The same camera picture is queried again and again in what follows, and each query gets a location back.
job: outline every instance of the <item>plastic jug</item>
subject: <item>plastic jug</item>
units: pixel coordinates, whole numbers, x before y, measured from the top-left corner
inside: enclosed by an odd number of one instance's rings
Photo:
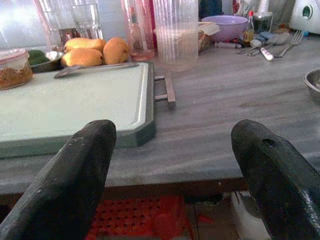
[[[182,72],[198,59],[198,0],[153,0],[158,57],[163,68]]]

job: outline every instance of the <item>red plastic crate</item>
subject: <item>red plastic crate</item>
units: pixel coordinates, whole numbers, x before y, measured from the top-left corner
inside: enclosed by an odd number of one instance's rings
[[[193,240],[182,196],[105,200],[96,208],[86,240],[95,240],[97,236],[148,236],[170,240],[181,236],[185,228]]]

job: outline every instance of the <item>mango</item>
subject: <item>mango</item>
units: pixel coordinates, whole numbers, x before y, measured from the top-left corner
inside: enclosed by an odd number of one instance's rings
[[[91,48],[76,48],[65,53],[61,58],[61,64],[65,66],[99,66],[104,57],[98,50]]]
[[[106,41],[100,38],[88,39],[83,37],[75,37],[71,38],[69,41],[65,43],[63,50],[65,53],[67,53],[73,49],[85,48],[95,49],[102,53],[105,45]]]
[[[129,56],[129,46],[120,37],[111,38],[103,48],[105,64],[121,64],[127,61]]]

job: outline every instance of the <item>glass bottle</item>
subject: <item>glass bottle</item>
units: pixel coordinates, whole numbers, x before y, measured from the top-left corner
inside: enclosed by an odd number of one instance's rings
[[[254,39],[255,27],[253,17],[254,11],[250,11],[248,24],[243,32],[243,44],[247,47],[250,47],[250,41]]]
[[[121,0],[130,56],[143,62],[155,55],[149,0]]]

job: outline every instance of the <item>gray marble countertop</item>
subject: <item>gray marble countertop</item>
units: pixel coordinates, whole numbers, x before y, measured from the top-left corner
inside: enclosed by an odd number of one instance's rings
[[[230,133],[243,119],[288,139],[318,169],[320,106],[303,80],[314,69],[320,69],[319,36],[271,62],[235,49],[207,49],[195,67],[171,74],[176,108],[155,104],[156,137],[141,147],[114,151],[106,187],[242,177]],[[157,83],[156,92],[161,90]],[[50,158],[1,159],[0,194],[24,192]]]

